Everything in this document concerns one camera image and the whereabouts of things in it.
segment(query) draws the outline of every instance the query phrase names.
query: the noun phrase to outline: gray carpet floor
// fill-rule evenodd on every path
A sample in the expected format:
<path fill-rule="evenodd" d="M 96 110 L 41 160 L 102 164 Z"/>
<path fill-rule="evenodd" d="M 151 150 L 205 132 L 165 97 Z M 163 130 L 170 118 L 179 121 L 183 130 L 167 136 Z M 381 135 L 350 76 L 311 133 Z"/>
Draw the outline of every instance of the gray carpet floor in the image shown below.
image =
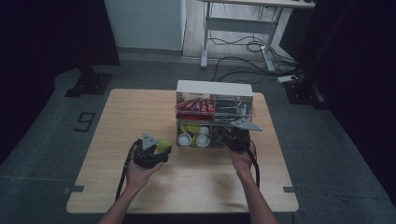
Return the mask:
<path fill-rule="evenodd" d="M 231 68 L 224 65 L 219 73 Z M 209 80 L 215 66 L 210 64 L 203 70 L 198 63 L 121 61 L 121 67 L 100 66 L 95 70 L 113 75 L 106 93 L 65 98 L 79 74 L 72 70 L 59 75 L 48 104 L 1 165 L 0 223 L 96 223 L 102 214 L 74 215 L 65 208 L 109 92 L 118 88 L 175 90 L 179 79 Z M 241 78 L 261 79 L 248 75 L 227 77 L 224 81 Z M 291 181 L 297 189 L 300 209 L 293 214 L 277 213 L 280 223 L 396 223 L 396 209 L 387 193 L 331 111 L 289 104 L 283 87 L 273 80 L 264 79 L 252 88 L 265 96 Z M 77 120 L 83 112 L 96 113 L 96 117 L 87 133 L 75 132 L 75 128 L 80 128 Z M 133 223 L 225 220 L 200 217 L 131 216 L 130 220 Z"/>

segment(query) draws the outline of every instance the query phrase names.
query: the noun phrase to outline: desk leg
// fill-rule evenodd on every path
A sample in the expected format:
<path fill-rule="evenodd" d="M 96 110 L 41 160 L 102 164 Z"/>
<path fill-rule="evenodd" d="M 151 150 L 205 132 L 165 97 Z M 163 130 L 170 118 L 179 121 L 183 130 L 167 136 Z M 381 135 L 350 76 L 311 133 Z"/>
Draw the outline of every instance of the desk leg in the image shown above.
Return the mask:
<path fill-rule="evenodd" d="M 267 64 L 268 71 L 270 73 L 275 72 L 274 64 L 272 62 L 272 57 L 270 56 L 269 49 L 271 48 L 272 41 L 274 40 L 274 35 L 276 32 L 277 25 L 279 24 L 280 16 L 282 15 L 283 7 L 277 8 L 276 18 L 272 25 L 270 34 L 268 35 L 267 43 L 262 47 L 262 56 L 264 57 L 265 63 Z"/>
<path fill-rule="evenodd" d="M 205 35 L 204 42 L 202 43 L 201 49 L 201 67 L 207 68 L 207 33 L 209 32 L 209 23 L 210 23 L 210 3 L 207 3 L 206 8 L 206 17 L 205 17 Z"/>

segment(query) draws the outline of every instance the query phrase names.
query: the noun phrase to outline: yellow object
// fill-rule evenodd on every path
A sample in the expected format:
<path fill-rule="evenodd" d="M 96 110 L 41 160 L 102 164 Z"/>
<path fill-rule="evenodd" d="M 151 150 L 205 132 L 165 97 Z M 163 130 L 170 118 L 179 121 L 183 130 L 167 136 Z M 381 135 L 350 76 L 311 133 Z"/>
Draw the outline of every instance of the yellow object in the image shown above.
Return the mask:
<path fill-rule="evenodd" d="M 187 130 L 187 124 L 180 124 L 180 130 L 183 133 L 189 133 L 189 130 Z"/>
<path fill-rule="evenodd" d="M 196 134 L 196 135 L 192 138 L 192 140 L 191 140 L 191 146 L 192 146 L 192 147 L 198 147 L 198 146 L 197 146 L 197 137 L 198 137 L 198 134 Z"/>
<path fill-rule="evenodd" d="M 201 129 L 200 125 L 196 125 L 196 124 L 187 125 L 187 130 L 189 130 L 189 133 L 198 133 L 200 129 Z"/>
<path fill-rule="evenodd" d="M 172 145 L 171 145 L 171 142 L 170 142 L 169 140 L 167 140 L 167 139 L 159 139 L 159 140 L 158 140 L 158 143 L 157 143 L 157 148 L 156 148 L 156 150 L 157 150 L 158 152 L 165 152 L 165 150 L 166 150 L 168 147 L 170 147 L 170 146 L 172 146 Z"/>

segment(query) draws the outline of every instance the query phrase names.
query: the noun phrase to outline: person's left hand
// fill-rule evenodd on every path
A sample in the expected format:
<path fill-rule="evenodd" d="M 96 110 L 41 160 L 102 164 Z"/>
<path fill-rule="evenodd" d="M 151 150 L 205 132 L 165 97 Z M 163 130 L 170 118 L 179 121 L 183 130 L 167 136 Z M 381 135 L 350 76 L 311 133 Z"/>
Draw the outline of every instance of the person's left hand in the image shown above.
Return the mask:
<path fill-rule="evenodd" d="M 141 190 L 149 182 L 151 175 L 159 171 L 163 167 L 163 162 L 158 163 L 151 169 L 143 168 L 130 160 L 128 164 L 128 172 L 126 174 L 126 188 Z"/>

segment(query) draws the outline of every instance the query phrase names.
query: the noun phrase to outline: white desk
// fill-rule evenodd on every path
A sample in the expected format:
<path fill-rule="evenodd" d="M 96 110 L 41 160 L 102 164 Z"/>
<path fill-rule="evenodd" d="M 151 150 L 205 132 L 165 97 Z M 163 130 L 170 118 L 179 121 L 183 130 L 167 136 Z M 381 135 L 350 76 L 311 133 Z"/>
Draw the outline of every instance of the white desk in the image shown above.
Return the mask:
<path fill-rule="evenodd" d="M 241 33 L 253 33 L 269 35 L 266 41 L 266 46 L 262 47 L 262 56 L 267 64 L 269 72 L 275 72 L 274 65 L 269 57 L 268 52 L 271 48 L 274 39 L 276 27 L 279 24 L 279 18 L 284 7 L 299 7 L 299 8 L 314 8 L 315 3 L 306 3 L 304 0 L 200 0 L 206 2 L 206 16 L 205 16 L 205 36 L 201 51 L 201 67 L 207 67 L 207 35 L 209 30 L 215 31 L 229 31 Z M 210 4 L 225 3 L 225 4 L 240 4 L 240 5 L 255 5 L 277 7 L 275 19 L 273 21 L 248 21 L 225 18 L 213 18 L 210 16 Z"/>

